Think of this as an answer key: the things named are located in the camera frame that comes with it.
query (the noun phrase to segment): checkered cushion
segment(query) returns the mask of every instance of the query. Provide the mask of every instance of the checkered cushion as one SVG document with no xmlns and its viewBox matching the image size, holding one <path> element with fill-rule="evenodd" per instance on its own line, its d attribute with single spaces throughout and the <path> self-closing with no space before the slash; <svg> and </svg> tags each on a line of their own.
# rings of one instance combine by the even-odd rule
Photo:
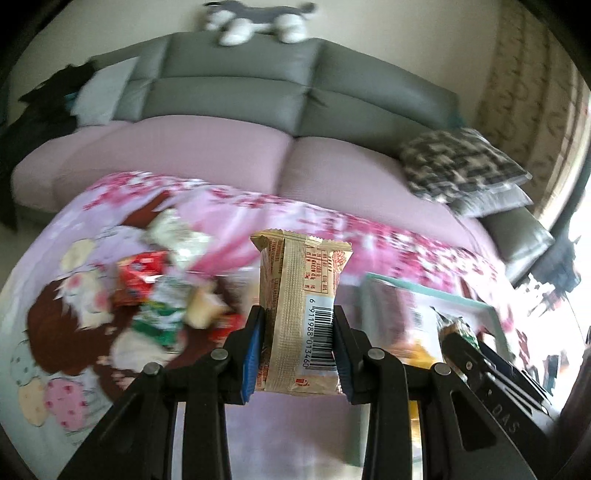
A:
<svg viewBox="0 0 591 480">
<path fill-rule="evenodd" d="M 401 146 L 414 195 L 449 203 L 473 192 L 502 192 L 531 175 L 470 128 L 421 134 Z"/>
</svg>

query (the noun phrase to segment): stuffed husky toy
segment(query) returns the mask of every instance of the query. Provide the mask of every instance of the stuffed husky toy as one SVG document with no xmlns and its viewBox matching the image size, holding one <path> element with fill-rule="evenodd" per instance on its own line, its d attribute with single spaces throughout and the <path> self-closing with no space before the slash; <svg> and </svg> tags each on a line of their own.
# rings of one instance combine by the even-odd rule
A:
<svg viewBox="0 0 591 480">
<path fill-rule="evenodd" d="M 247 7 L 237 0 L 209 2 L 206 30 L 225 32 L 220 45 L 240 45 L 252 38 L 255 32 L 275 32 L 283 43 L 297 43 L 308 38 L 306 19 L 316 11 L 316 5 L 307 3 L 295 7 Z"/>
</svg>

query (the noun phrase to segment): sofa backrest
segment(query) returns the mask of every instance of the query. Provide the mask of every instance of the sofa backrest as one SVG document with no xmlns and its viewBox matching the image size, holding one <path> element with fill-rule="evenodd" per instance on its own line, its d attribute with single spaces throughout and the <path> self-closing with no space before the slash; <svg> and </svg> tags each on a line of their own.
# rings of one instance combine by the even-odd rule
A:
<svg viewBox="0 0 591 480">
<path fill-rule="evenodd" d="M 427 129 L 457 126 L 453 92 L 395 65 L 318 38 L 257 34 L 222 47 L 218 35 L 175 33 L 94 57 L 100 68 L 140 57 L 115 119 L 217 116 L 390 156 Z"/>
</svg>

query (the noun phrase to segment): wall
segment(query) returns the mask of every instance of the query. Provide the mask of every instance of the wall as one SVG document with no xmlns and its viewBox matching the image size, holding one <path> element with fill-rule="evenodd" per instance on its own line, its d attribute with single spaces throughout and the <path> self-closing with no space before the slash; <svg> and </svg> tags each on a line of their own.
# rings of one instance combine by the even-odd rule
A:
<svg viewBox="0 0 591 480">
<path fill-rule="evenodd" d="M 252 6 L 278 0 L 248 0 Z M 471 123 L 493 55 L 500 0 L 316 0 L 310 35 L 394 63 L 460 96 Z M 73 0 L 28 46 L 11 75 L 17 99 L 68 63 L 197 28 L 195 0 Z"/>
</svg>

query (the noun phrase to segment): light blue pillow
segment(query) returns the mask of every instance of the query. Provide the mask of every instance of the light blue pillow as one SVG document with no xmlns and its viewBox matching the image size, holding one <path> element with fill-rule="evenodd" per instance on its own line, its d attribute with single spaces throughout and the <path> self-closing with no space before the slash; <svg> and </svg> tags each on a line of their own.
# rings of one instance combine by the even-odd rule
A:
<svg viewBox="0 0 591 480">
<path fill-rule="evenodd" d="M 119 99 L 134 71 L 139 57 L 120 61 L 96 72 L 81 88 L 72 115 L 76 115 L 79 127 L 107 125 L 115 114 Z"/>
</svg>

